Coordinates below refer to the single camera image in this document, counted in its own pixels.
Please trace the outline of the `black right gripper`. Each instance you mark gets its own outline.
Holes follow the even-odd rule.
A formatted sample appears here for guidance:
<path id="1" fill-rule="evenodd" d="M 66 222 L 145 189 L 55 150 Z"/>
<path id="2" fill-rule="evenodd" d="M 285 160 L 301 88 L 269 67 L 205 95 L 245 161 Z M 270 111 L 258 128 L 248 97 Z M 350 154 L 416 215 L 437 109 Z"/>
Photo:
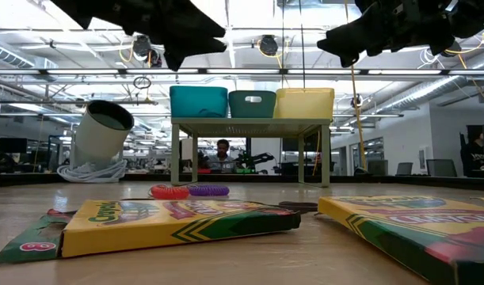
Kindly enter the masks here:
<path id="1" fill-rule="evenodd" d="M 356 0 L 361 16 L 338 26 L 317 42 L 327 52 L 339 52 L 342 67 L 353 66 L 360 53 L 378 55 L 382 51 L 427 45 L 436 55 L 451 47 L 447 7 L 449 0 Z"/>

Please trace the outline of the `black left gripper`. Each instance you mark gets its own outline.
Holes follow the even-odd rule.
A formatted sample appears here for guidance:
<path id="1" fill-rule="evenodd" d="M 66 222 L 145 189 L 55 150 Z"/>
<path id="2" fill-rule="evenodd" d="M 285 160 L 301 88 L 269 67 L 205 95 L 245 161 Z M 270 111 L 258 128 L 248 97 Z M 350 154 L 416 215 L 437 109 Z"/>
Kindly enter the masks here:
<path id="1" fill-rule="evenodd" d="M 192 55 L 224 52 L 219 38 L 225 28 L 213 21 L 190 0 L 95 0 L 88 1 L 86 11 L 132 36 L 147 36 L 151 43 L 164 46 L 170 70 L 180 69 Z"/>

